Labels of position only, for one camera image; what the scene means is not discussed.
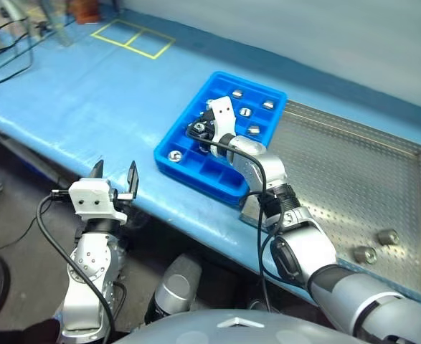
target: floor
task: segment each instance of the floor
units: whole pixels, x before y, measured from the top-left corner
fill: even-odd
[[[55,185],[0,146],[0,246],[19,237],[34,217],[41,198]],[[203,259],[203,275],[192,309],[244,307],[258,293],[257,277],[161,221],[134,210],[130,247],[120,281],[127,287],[126,303],[117,329],[129,331],[143,322],[154,288],[168,265],[182,252]],[[79,218],[67,204],[53,204],[44,220],[69,252]],[[23,329],[52,317],[67,288],[66,265],[51,249],[36,225],[17,244],[0,250],[11,272],[11,289],[0,312],[0,330]],[[270,285],[276,307],[286,313],[322,321],[316,308]]]

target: perforated metal tray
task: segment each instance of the perforated metal tray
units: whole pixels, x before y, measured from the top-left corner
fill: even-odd
[[[421,301],[421,145],[290,102],[269,149],[341,263]],[[399,246],[379,244],[382,229]],[[376,264],[354,261],[361,245],[376,249]]]

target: metal cylinder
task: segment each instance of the metal cylinder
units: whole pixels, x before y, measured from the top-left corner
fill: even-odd
[[[398,245],[399,236],[393,229],[385,229],[377,234],[377,239],[381,245]]]
[[[368,246],[356,247],[354,257],[358,263],[374,264],[377,261],[376,250]]]

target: blue tray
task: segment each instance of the blue tray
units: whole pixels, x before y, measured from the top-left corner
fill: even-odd
[[[242,98],[233,97],[234,90],[241,90]],[[156,147],[154,158],[161,172],[227,204],[238,205],[240,198],[248,192],[244,178],[225,159],[201,152],[198,142],[186,136],[187,125],[196,120],[200,112],[205,111],[205,102],[225,95],[231,97],[236,114],[236,134],[267,146],[287,103],[287,95],[234,75],[215,72]],[[262,106],[266,100],[274,102],[272,110]],[[245,118],[239,114],[243,107],[251,109],[250,117]],[[260,127],[259,135],[251,136],[247,133],[251,125]],[[169,153],[174,150],[181,152],[178,163],[168,159]]]

